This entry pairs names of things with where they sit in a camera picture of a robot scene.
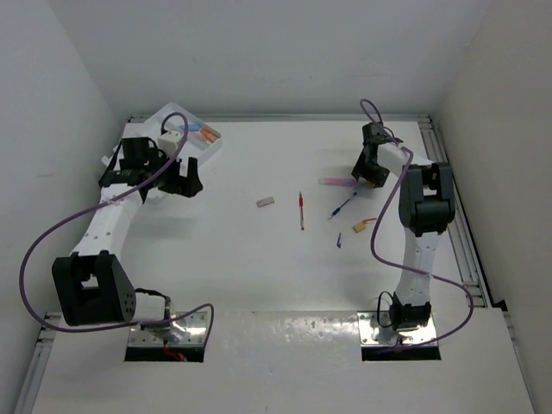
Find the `purple pink highlighter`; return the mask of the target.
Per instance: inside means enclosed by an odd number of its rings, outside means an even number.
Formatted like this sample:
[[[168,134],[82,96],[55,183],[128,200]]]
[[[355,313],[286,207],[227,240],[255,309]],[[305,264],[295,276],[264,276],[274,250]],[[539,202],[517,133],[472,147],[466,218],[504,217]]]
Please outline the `purple pink highlighter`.
[[[335,178],[335,177],[328,177],[328,178],[320,178],[318,180],[319,185],[328,185],[328,186],[344,186],[344,187],[352,187],[357,185],[357,181],[350,178]]]

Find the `orange capped white highlighter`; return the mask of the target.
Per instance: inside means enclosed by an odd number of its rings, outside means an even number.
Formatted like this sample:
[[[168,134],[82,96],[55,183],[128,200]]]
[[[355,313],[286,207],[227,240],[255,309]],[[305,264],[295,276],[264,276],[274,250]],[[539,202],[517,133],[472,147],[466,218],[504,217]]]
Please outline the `orange capped white highlighter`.
[[[358,192],[363,197],[371,197],[374,192],[374,186],[371,182],[366,181],[358,187]]]

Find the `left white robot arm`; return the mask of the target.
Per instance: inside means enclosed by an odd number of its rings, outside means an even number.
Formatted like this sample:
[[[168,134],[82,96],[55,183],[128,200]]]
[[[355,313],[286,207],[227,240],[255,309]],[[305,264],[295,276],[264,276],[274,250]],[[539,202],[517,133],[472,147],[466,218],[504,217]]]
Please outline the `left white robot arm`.
[[[202,191],[198,161],[181,170],[183,133],[158,140],[123,138],[98,184],[102,208],[72,252],[57,258],[53,281],[65,321],[72,327],[150,322],[167,318],[167,296],[138,289],[121,263],[122,248],[138,210],[155,191],[192,198]]]

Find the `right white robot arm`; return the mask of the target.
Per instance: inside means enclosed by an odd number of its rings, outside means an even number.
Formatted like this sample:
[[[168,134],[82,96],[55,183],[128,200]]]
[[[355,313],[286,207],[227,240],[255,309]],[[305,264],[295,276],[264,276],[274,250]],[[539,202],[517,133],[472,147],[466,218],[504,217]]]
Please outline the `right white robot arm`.
[[[351,175],[379,189],[393,174],[399,185],[398,217],[405,230],[405,253],[389,308],[390,327],[425,326],[431,313],[430,274],[436,247],[455,218],[452,167],[416,156],[401,140],[393,140],[379,122],[362,127],[362,145]]]

